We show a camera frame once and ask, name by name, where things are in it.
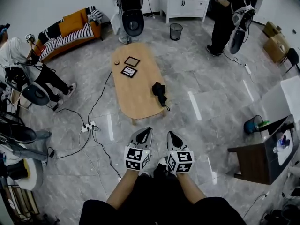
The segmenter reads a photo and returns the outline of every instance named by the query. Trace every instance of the orange sofa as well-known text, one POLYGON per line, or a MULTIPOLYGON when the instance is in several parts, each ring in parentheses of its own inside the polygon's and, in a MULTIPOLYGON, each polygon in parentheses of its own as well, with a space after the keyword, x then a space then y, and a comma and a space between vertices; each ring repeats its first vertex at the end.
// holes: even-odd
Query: orange sofa
POLYGON ((63 53, 73 47, 83 44, 87 41, 101 38, 101 23, 99 20, 102 19, 102 14, 95 9, 94 6, 84 8, 81 12, 83 20, 86 22, 84 28, 70 33, 67 37, 62 38, 61 32, 59 31, 59 23, 63 22, 64 19, 53 24, 46 30, 42 31, 38 36, 38 41, 33 47, 34 52, 41 56, 40 61, 47 62, 51 58, 63 53), (97 15, 97 21, 89 21, 91 15, 97 15))

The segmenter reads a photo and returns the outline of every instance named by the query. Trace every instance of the wooden table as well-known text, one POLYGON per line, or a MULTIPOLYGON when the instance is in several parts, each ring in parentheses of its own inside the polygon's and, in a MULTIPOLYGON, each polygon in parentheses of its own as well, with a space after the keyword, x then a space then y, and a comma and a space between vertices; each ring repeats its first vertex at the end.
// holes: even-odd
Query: wooden table
POLYGON ((143 43, 133 43, 119 47, 112 55, 112 73, 117 91, 118 102, 122 112, 132 119, 143 119, 156 114, 164 114, 164 107, 152 93, 156 82, 165 84, 150 48, 143 43), (128 57, 140 62, 135 67, 137 73, 133 78, 121 74, 128 57))

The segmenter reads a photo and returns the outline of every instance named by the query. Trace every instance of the trash can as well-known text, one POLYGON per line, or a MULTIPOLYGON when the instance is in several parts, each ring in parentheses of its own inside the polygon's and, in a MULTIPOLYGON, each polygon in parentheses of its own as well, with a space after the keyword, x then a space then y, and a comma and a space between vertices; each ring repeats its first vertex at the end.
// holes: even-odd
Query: trash can
POLYGON ((181 37, 183 27, 178 23, 172 23, 170 25, 170 39, 178 41, 181 37))
POLYGON ((260 115, 256 115, 244 124, 244 132, 247 134, 255 133, 259 131, 259 124, 263 122, 260 115))

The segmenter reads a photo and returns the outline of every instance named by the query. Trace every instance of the marble floor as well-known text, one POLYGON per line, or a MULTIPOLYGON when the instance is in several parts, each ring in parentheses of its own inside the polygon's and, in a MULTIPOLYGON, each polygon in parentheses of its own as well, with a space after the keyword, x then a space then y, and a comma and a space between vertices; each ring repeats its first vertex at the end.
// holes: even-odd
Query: marble floor
MULTIPOLYGON (((284 75, 285 65, 273 64, 263 44, 267 37, 262 26, 252 24, 247 42, 236 55, 243 66, 225 56, 212 57, 205 47, 210 43, 214 22, 198 19, 172 19, 183 26, 181 39, 169 38, 169 26, 164 19, 147 18, 140 41, 153 51, 165 80, 168 106, 166 117, 154 116, 139 120, 136 126, 121 111, 117 102, 113 78, 108 80, 104 94, 95 106, 91 118, 101 130, 96 137, 112 157, 112 164, 124 174, 123 150, 131 134, 146 126, 154 129, 152 158, 148 169, 154 169, 160 157, 166 155, 166 135, 172 130, 182 135, 195 153, 195 166, 190 173, 207 196, 220 196, 244 216, 257 196, 269 192, 251 208, 245 221, 258 224, 266 210, 279 207, 285 170, 271 185, 262 185, 233 177, 238 170, 235 154, 227 148, 244 145, 242 125, 254 115, 263 116, 260 98, 280 80, 297 75, 292 69, 284 75)), ((84 121, 103 89, 111 67, 110 57, 121 46, 111 29, 106 28, 104 41, 92 41, 48 63, 66 82, 76 81, 74 95, 63 107, 79 112, 84 121)), ((81 120, 71 112, 54 113, 47 107, 32 106, 22 110, 22 118, 33 129, 48 129, 48 141, 63 156, 77 151, 81 120)), ((81 134, 83 145, 88 138, 81 134)), ((34 191, 39 209, 61 224, 78 224, 84 201, 106 200, 118 183, 116 172, 102 147, 90 139, 83 151, 63 159, 49 159, 44 168, 44 183, 34 191)))

